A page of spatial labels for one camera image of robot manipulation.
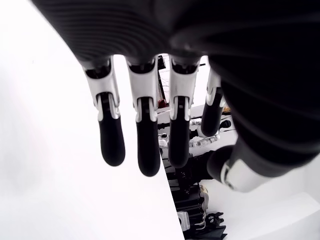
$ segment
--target black rubber covering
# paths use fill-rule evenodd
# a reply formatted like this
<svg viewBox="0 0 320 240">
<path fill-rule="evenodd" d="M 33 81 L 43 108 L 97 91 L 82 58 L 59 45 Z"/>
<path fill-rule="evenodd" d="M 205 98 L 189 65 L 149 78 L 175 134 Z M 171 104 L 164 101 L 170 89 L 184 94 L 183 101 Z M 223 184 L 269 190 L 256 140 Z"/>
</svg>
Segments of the black rubber covering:
<svg viewBox="0 0 320 240">
<path fill-rule="evenodd" d="M 141 98 L 141 108 L 142 120 L 136 123 L 138 164 L 145 176 L 152 177 L 160 168 L 158 121 L 150 120 L 149 97 Z"/>
<path fill-rule="evenodd" d="M 228 145 L 214 151 L 209 157 L 206 168 L 211 177 L 221 182 L 221 170 L 225 162 L 230 159 L 234 146 Z"/>
<path fill-rule="evenodd" d="M 177 97 L 177 117 L 170 120 L 168 158 L 176 169 L 183 168 L 189 156 L 189 121 L 185 120 L 185 99 L 184 96 Z"/>
<path fill-rule="evenodd" d="M 108 92 L 100 93 L 103 119 L 99 121 L 100 143 L 103 159 L 110 166 L 119 166 L 125 159 L 126 149 L 121 127 L 121 117 L 111 116 Z"/>
<path fill-rule="evenodd" d="M 220 107 L 220 102 L 223 97 L 221 87 L 216 88 L 213 104 L 210 106 L 205 102 L 201 120 L 201 131 L 207 136 L 211 137 L 217 133 L 220 126 L 220 119 L 224 107 Z"/>
</svg>

